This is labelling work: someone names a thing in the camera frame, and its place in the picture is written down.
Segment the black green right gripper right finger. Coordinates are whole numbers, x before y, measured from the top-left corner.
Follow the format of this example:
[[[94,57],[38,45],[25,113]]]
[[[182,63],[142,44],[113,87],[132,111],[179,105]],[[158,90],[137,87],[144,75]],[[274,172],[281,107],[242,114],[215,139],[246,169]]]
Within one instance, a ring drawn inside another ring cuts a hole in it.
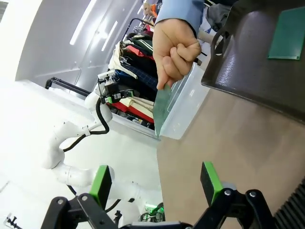
[[[224,187],[212,162],[203,162],[200,181],[208,208],[194,229],[219,229],[227,218],[234,218],[243,229],[275,229],[275,221],[260,190],[244,194]]]

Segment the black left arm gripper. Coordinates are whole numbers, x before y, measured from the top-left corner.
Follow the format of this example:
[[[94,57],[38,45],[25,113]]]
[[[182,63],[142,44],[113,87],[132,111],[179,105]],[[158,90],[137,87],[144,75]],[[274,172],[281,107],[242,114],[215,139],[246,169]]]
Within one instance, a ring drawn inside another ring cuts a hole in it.
[[[119,91],[117,83],[109,83],[104,85],[104,94],[113,94],[113,96],[102,96],[100,101],[102,104],[112,104],[115,99],[133,97],[134,90]]]

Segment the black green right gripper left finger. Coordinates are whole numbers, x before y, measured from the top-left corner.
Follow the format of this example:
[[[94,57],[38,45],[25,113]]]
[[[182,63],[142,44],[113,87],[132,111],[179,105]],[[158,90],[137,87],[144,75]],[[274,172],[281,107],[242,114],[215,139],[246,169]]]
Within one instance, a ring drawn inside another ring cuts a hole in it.
[[[117,229],[105,208],[112,186],[108,166],[100,166],[89,193],[68,200],[55,197],[46,212],[42,229],[75,229],[79,223],[88,222],[93,229]]]

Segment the person's right hand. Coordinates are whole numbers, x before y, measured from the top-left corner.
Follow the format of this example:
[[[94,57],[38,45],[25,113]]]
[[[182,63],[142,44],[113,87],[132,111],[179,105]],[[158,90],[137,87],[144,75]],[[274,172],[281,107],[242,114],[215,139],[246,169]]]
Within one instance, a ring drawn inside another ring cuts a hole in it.
[[[158,22],[154,27],[152,41],[158,90],[183,79],[201,53],[201,46],[193,30],[188,23],[179,19]]]

